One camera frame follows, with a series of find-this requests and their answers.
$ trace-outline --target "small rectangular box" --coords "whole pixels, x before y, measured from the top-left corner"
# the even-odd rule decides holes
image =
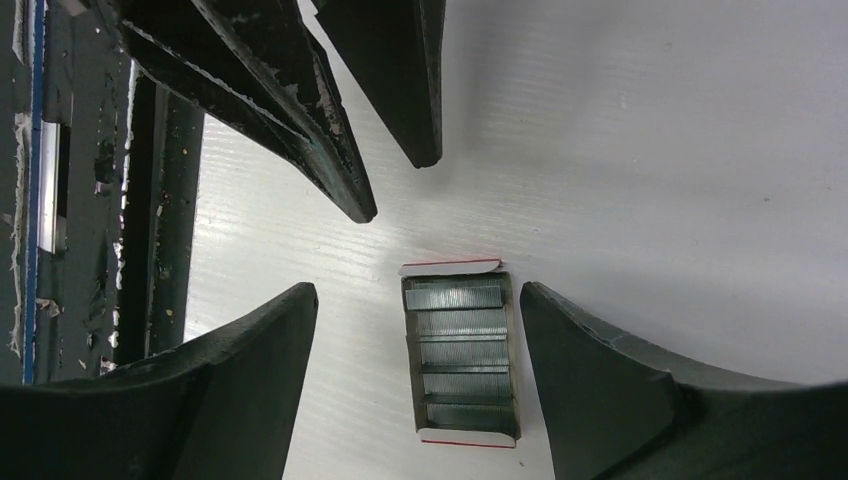
[[[513,448],[520,437],[512,284],[500,266],[489,259],[399,272],[423,442]]]

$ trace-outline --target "blue strip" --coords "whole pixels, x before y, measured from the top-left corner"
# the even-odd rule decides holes
[[[35,378],[35,313],[38,285],[38,205],[41,186],[41,108],[44,72],[44,3],[35,4],[35,52],[32,59],[32,154],[29,159],[29,195],[27,197],[26,290],[24,295],[24,384]]]

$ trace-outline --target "table surface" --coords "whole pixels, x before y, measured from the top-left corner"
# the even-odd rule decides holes
[[[186,331],[316,284],[285,478],[552,478],[521,335],[518,447],[419,443],[406,262],[501,257],[516,288],[544,282],[695,359],[848,376],[848,2],[449,1],[445,155],[426,170],[303,8],[379,214],[354,224],[207,118]]]

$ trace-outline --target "blue edge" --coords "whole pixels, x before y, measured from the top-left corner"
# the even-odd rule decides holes
[[[26,287],[24,293],[24,385],[35,378],[35,314],[38,285],[38,204],[41,186],[41,108],[43,103],[42,75],[44,72],[44,5],[35,3],[35,52],[32,59],[32,140],[29,157],[29,195],[27,196]]]

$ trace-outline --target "red edge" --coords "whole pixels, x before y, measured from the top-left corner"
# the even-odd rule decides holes
[[[500,262],[500,258],[481,258],[479,260],[460,260],[456,262],[424,262],[424,263],[404,263],[404,267],[417,267],[423,265],[446,265],[453,263],[481,263],[481,262]]]
[[[438,441],[438,440],[421,440],[421,443],[436,443],[436,444],[439,444],[439,445],[459,445],[459,446],[462,446],[462,447],[515,448],[515,445],[510,447],[508,445],[483,445],[482,443],[441,442],[441,441]]]

